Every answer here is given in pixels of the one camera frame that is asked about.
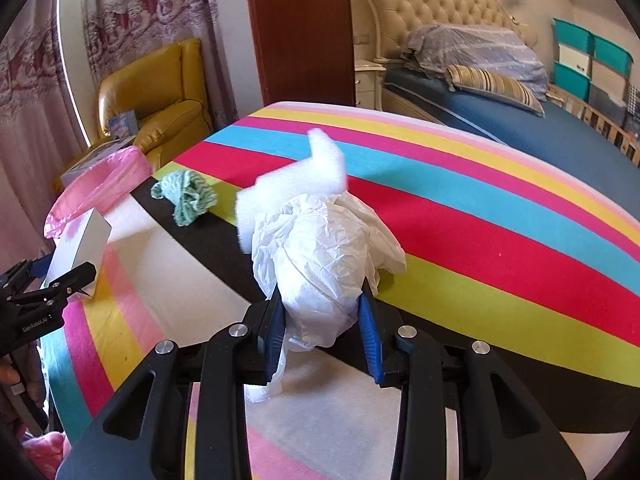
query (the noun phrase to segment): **wooden door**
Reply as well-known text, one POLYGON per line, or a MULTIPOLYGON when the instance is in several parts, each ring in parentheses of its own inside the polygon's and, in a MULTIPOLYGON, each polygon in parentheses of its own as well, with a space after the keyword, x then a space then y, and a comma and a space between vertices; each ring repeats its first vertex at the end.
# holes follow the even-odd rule
POLYGON ((355 104, 350 0, 249 0, 264 104, 355 104))

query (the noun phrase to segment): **rainbow striped mattress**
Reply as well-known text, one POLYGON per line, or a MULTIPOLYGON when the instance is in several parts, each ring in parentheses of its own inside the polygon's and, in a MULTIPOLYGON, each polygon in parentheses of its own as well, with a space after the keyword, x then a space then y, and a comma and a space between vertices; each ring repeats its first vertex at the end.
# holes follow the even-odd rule
MULTIPOLYGON (((235 196, 308 157, 305 134, 315 127, 343 150, 350 192, 407 253, 407 272, 384 274, 380 298, 444 343, 474 338, 497 348, 588 478, 606 478, 640 414, 638 221, 573 177, 490 140, 304 103, 271 105, 213 134, 108 213, 113 231, 95 297, 70 305, 65 327, 44 339, 71 440, 158 340, 207 340, 263 298, 238 248, 235 196), (149 190, 183 168, 205 177, 218 204, 178 228, 173 207, 149 190)), ((389 478, 399 392, 373 384, 358 345, 352 329, 331 349, 293 354, 283 393, 247 406, 256 478, 389 478)), ((191 413, 188 476, 194 424, 191 413)))

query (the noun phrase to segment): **teal storage box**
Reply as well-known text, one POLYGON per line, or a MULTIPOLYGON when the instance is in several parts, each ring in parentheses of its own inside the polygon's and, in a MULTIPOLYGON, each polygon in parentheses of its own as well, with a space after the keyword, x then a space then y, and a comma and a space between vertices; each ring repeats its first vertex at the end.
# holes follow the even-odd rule
POLYGON ((573 68, 555 62, 555 83, 569 94, 575 95, 578 99, 586 101, 589 99, 591 89, 591 79, 581 74, 573 68))
POLYGON ((569 23, 559 18, 554 18, 556 22, 556 40, 572 46, 590 56, 593 55, 593 34, 586 28, 575 23, 569 23))
POLYGON ((631 76, 631 66, 634 63, 633 57, 621 46, 617 46, 612 41, 606 40, 601 36, 594 36, 594 53, 595 59, 617 70, 627 79, 631 76))

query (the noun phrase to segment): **white box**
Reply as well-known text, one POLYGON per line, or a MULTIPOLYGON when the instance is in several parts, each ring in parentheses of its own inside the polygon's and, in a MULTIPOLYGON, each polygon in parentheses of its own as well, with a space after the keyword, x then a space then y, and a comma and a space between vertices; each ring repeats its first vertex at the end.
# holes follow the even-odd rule
POLYGON ((584 74, 585 76, 591 75, 591 56, 576 50, 563 43, 559 44, 560 56, 559 61, 561 64, 573 68, 575 71, 584 74))
POLYGON ((82 289, 84 294, 80 293, 79 299, 92 298, 110 233, 111 226, 95 209, 69 222, 60 235, 44 286, 49 286, 49 283, 78 265, 91 262, 95 266, 96 279, 82 289))

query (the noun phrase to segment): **storage box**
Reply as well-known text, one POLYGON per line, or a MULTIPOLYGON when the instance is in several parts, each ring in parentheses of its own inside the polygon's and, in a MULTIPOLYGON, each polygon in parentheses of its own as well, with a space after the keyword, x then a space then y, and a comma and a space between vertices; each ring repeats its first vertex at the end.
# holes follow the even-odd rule
POLYGON ((626 102, 629 81, 620 72, 595 58, 591 62, 591 83, 614 99, 626 102))
POLYGON ((589 104, 616 126, 622 127, 625 122, 626 103, 624 101, 616 101, 594 84, 591 85, 589 104))
POLYGON ((95 150, 87 153, 83 158, 78 160, 78 162, 76 162, 71 168, 66 170, 65 173, 60 175, 60 182, 62 182, 62 186, 66 188, 76 178, 78 178, 86 170, 92 167, 92 165, 97 164, 112 153, 115 153, 118 150, 122 150, 130 144, 133 144, 134 140, 136 140, 136 137, 130 136, 124 137, 123 139, 109 140, 108 142, 101 144, 95 150))
POLYGON ((581 101, 586 101, 589 98, 589 88, 591 87, 591 80, 581 74, 577 70, 558 63, 555 65, 555 83, 563 90, 569 92, 569 94, 575 95, 581 101))
POLYGON ((640 139, 640 117, 627 113, 622 129, 630 133, 636 139, 640 139))
POLYGON ((606 38, 601 36, 594 36, 593 38, 593 57, 612 69, 617 70, 625 78, 629 79, 631 76, 631 67, 634 63, 631 54, 606 38))
POLYGON ((626 109, 629 110, 630 114, 635 114, 636 110, 639 110, 638 97, 638 89, 633 85, 629 85, 629 90, 626 96, 626 109))
POLYGON ((554 18, 556 22, 556 41, 581 50, 585 54, 593 54, 593 34, 575 23, 554 18))
POLYGON ((559 49, 561 64, 573 68, 585 76, 591 75, 591 56, 589 54, 562 43, 559 45, 559 49))
POLYGON ((69 222, 60 235, 44 286, 49 286, 78 265, 90 262, 94 264, 96 279, 69 300, 92 298, 109 234, 111 226, 95 208, 69 222))

